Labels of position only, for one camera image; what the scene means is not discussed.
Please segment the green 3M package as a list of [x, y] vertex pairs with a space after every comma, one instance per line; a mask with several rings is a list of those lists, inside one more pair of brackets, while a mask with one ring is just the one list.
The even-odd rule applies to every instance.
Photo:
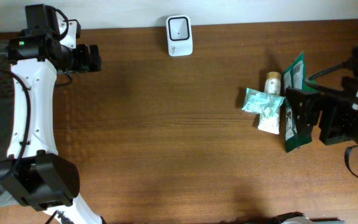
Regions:
[[[305, 85], [306, 78], [305, 58], [304, 53], [301, 53], [292, 64], [285, 70], [283, 75], [283, 87], [284, 94], [287, 94], [287, 88], [296, 88], [299, 90], [306, 90], [316, 92], [315, 89]], [[304, 137], [298, 134], [295, 117], [293, 110], [285, 99], [285, 149], [286, 152], [299, 148], [305, 144], [309, 144], [312, 141], [312, 137]]]

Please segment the light green sachet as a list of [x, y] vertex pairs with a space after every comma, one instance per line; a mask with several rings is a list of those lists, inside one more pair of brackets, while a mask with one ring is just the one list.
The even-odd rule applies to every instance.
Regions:
[[242, 111], [259, 114], [264, 118], [275, 118], [279, 116], [284, 99], [283, 96], [271, 95], [248, 88], [246, 89]]

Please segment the white cream tube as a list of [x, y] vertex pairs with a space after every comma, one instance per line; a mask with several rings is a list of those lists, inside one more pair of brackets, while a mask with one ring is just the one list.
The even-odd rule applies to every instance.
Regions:
[[283, 98], [281, 92], [281, 74], [268, 72], [264, 92], [268, 102], [259, 117], [258, 129], [272, 134], [279, 134], [280, 129], [280, 106]]

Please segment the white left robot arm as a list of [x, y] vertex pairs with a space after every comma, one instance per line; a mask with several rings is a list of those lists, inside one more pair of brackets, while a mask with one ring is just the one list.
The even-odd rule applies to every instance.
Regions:
[[60, 223], [103, 223], [81, 196], [78, 169], [60, 157], [53, 133], [58, 74], [100, 71], [98, 46], [77, 44], [80, 23], [55, 7], [29, 5], [25, 16], [27, 27], [7, 46], [14, 119], [0, 185], [19, 205]]

